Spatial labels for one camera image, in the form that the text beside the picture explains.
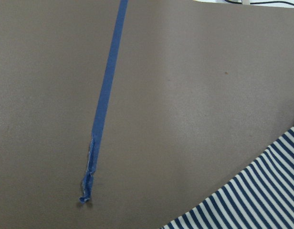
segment gray surface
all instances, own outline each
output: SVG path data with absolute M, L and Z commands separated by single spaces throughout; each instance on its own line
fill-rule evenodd
M 81 206 L 118 1 L 0 1 L 0 228 L 156 228 L 294 124 L 294 10 L 131 0 Z

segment striped fabric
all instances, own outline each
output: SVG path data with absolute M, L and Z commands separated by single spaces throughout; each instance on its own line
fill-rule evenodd
M 294 229 L 294 127 L 226 185 L 161 229 Z

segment blue painter's tape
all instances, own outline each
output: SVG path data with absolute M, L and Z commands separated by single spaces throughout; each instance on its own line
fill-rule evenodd
M 96 171 L 98 153 L 99 153 L 101 138 L 103 135 L 103 129 L 105 125 L 105 115 L 108 109 L 108 103 L 109 103 L 109 98 L 110 98 L 110 93 L 112 88 L 112 81 L 113 81 L 115 66 L 117 61 L 118 48 L 119 48 L 120 39 L 122 36 L 127 4 L 128 4 L 128 0 L 121 0 L 119 3 L 117 19 L 115 22 L 114 33 L 113 33 L 110 52 L 109 52 L 109 56 L 107 60 L 107 66 L 105 68 L 103 85 L 100 91 L 98 105 L 97 105 L 93 128 L 92 128 L 92 139 L 90 143 L 88 165 L 86 169 L 86 174 L 82 180 L 84 196 L 79 198 L 81 203 L 85 203 L 91 197 L 91 191 L 92 191 L 93 179 L 94 179 L 93 174 Z

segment blue and white striped fabric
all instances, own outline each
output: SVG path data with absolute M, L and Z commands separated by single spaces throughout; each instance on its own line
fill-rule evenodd
M 226 185 L 161 229 L 294 229 L 294 127 Z

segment wire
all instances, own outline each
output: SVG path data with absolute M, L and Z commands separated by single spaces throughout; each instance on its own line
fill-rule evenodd
M 236 1 L 230 1 L 230 0 L 224 0 L 228 3 L 233 3 L 233 4 L 242 4 L 241 2 L 236 2 Z M 283 3 L 283 4 L 288 4 L 291 6 L 294 6 L 294 3 L 287 2 L 287 1 L 264 1 L 264 2 L 250 2 L 250 5 L 260 5 L 260 4 L 273 4 L 273 3 Z

